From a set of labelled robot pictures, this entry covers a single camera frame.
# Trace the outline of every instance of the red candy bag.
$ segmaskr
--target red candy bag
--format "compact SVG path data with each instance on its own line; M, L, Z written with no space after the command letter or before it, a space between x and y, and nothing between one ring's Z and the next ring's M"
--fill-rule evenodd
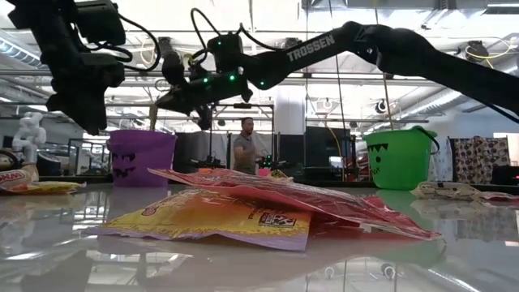
M149 171L193 187L287 204L413 238L433 240L441 237L440 234L422 229L407 216L384 206L378 198L364 200L340 191L277 181L234 170L217 169L196 174L181 174L173 170Z

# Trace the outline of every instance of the purple bucket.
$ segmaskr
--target purple bucket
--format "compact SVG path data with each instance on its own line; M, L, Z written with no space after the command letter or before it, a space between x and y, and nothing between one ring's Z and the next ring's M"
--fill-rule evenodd
M107 143L112 155L115 187L167 187L168 179L149 169L169 170L177 136L141 130L111 131Z

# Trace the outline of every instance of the gray t-shirt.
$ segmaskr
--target gray t-shirt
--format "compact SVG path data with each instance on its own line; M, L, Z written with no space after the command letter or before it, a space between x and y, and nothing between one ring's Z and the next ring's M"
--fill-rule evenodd
M234 141L234 149L236 147L243 148L243 151L251 151L254 148L254 142L252 142L252 138L250 136L245 137L242 134L238 135L238 138ZM247 154L247 159L236 159L234 158L234 170L239 172L243 172L244 174L256 174L256 152L249 152Z

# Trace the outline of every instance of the man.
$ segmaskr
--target man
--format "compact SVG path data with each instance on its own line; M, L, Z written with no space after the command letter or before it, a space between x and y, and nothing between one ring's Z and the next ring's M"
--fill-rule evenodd
M242 119L242 132L234 141L234 170L244 174L256 174L256 148L252 142L254 121L252 118Z

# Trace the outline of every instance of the green trick-or-treat bucket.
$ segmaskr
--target green trick-or-treat bucket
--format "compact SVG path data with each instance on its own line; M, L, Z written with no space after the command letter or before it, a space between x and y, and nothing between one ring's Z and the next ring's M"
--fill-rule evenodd
M385 190L413 190L427 181L436 133L422 127L381 131L364 137L373 182Z

